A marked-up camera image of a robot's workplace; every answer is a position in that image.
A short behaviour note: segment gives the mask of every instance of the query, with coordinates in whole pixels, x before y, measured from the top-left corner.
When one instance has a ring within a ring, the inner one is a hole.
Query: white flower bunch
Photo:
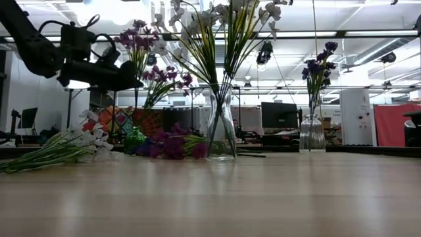
[[[152,25],[160,31],[164,30],[178,38],[180,48],[173,51],[165,49],[165,44],[159,45],[160,52],[167,51],[172,55],[174,61],[180,63],[190,73],[198,79],[214,84],[216,79],[215,67],[215,37],[216,33],[221,31],[225,38],[225,63],[224,79],[233,78],[237,69],[250,52],[259,44],[253,44],[253,40],[260,32],[263,26],[269,22],[271,36],[276,40],[276,32],[279,29],[275,26],[281,19],[281,8],[279,5],[286,5],[287,1],[272,0],[265,5],[264,9],[259,7],[259,0],[230,0],[228,5],[219,4],[214,6],[212,2],[209,9],[198,12],[189,2],[183,0],[171,0],[174,6],[175,15],[168,21],[169,26],[174,26],[176,22],[182,25],[180,34],[175,34],[166,29],[162,14],[155,14],[156,21]],[[189,5],[195,12],[190,14],[191,21],[186,26],[181,21],[186,11],[182,4]],[[189,61],[189,54],[197,63]]]

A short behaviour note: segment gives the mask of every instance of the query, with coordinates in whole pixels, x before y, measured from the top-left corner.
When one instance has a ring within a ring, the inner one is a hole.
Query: glass vase
[[[231,115],[231,84],[212,84],[207,127],[208,161],[233,162],[237,158],[235,130]]]
[[[322,123],[317,115],[305,115],[300,128],[300,152],[325,152],[326,142]]]
[[[140,132],[139,127],[133,127],[132,131],[126,136],[124,140],[124,153],[133,155],[136,149],[146,141],[146,136]]]

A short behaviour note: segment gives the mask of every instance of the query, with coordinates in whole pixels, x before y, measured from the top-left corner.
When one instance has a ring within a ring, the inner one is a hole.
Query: computer monitor
[[[24,109],[20,116],[18,128],[32,128],[35,123],[38,108]]]
[[[298,128],[297,105],[262,102],[263,128]]]

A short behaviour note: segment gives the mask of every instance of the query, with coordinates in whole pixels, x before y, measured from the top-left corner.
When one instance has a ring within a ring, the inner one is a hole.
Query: wooden table
[[[0,236],[421,236],[421,159],[119,156],[0,175]]]

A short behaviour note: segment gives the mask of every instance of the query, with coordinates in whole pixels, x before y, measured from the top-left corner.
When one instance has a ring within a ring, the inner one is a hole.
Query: spotlight
[[[396,54],[394,52],[388,53],[380,58],[380,62],[382,63],[393,63],[396,61]]]
[[[153,66],[156,63],[157,63],[157,58],[155,57],[155,54],[154,53],[148,54],[146,65]]]
[[[265,65],[266,63],[268,63],[272,52],[273,47],[270,41],[264,42],[262,48],[259,51],[259,54],[257,55],[256,63],[258,65]]]

